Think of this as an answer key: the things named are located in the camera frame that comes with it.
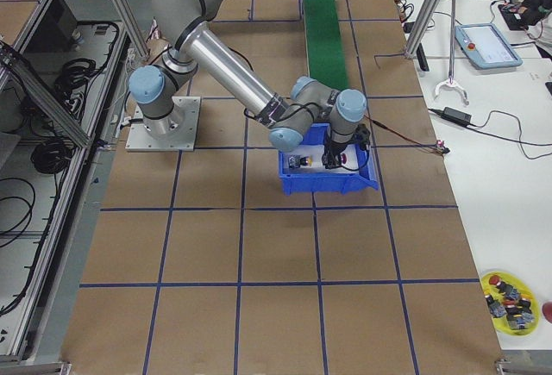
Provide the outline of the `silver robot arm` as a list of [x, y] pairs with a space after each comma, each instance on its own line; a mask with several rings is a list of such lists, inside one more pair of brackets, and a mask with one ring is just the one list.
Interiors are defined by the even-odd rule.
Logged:
[[173, 94], [199, 67], [267, 127], [269, 140], [281, 152], [295, 150], [314, 122], [328, 123], [322, 162], [342, 168], [344, 150], [366, 150], [369, 132], [362, 119], [367, 101], [357, 90], [338, 91], [306, 76], [285, 100], [236, 58], [209, 29], [223, 0], [152, 0], [154, 16], [169, 41], [169, 49], [153, 64], [131, 74], [129, 90], [141, 110], [145, 130], [162, 138], [177, 132], [185, 116]]

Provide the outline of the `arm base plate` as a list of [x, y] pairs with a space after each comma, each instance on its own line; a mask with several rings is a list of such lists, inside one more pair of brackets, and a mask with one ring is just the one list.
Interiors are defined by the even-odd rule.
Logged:
[[144, 118], [139, 106], [129, 128], [129, 152], [193, 152], [197, 138], [201, 97], [172, 97], [172, 113], [160, 120]]

